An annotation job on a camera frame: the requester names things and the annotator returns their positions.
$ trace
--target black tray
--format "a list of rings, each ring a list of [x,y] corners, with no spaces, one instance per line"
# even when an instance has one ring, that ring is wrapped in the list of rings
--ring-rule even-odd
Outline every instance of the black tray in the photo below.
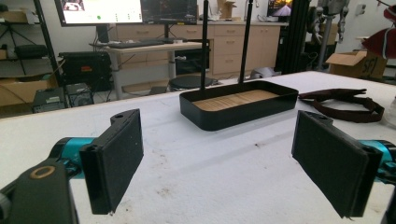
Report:
[[[267,92],[276,96],[266,98]],[[218,106],[224,105],[222,103],[230,103],[229,100],[234,98],[236,94],[238,101],[233,102],[235,103],[234,106]],[[202,130],[217,131],[293,109],[297,101],[297,95],[297,90],[275,83],[262,80],[250,81],[183,92],[179,95],[180,112]],[[215,106],[203,108],[200,105],[202,101],[209,101],[210,104]]]

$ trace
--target wooden tray bottom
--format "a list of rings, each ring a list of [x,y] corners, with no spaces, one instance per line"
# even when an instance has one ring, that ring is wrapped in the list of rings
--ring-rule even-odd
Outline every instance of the wooden tray bottom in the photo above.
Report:
[[[267,100],[277,97],[269,91],[255,90],[255,91],[244,91],[236,94],[220,96],[216,98],[201,100],[193,102],[194,105],[204,111],[218,111],[222,109],[231,108],[234,106],[245,105],[261,100]]]

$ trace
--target black strap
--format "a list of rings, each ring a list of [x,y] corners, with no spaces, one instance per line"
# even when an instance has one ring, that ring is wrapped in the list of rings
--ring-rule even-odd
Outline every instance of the black strap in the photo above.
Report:
[[[312,106],[320,113],[334,118],[357,123],[377,122],[382,119],[384,107],[374,102],[371,98],[356,97],[357,94],[364,94],[366,89],[329,89],[323,91],[311,91],[299,94],[301,100],[312,100]],[[338,110],[329,108],[321,104],[326,100],[338,100],[352,104],[363,105],[367,110]]]

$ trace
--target black box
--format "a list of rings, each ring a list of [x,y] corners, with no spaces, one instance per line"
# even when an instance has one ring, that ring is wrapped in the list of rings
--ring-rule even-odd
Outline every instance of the black box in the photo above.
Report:
[[[111,61],[107,52],[63,52],[63,85],[86,83],[92,92],[111,89]]]
[[[85,83],[67,85],[66,92],[71,107],[93,105],[92,92]]]
[[[33,113],[41,113],[65,108],[67,108],[67,103],[64,99],[64,88],[59,87],[35,92],[35,99],[33,100]]]

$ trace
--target keyboard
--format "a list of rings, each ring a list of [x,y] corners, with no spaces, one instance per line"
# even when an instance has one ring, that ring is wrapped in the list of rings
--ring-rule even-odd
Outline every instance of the keyboard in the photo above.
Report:
[[[156,45],[163,45],[162,41],[143,41],[143,42],[134,42],[134,43],[119,43],[119,44],[108,44],[108,46],[112,49],[134,49],[141,47],[149,47]]]

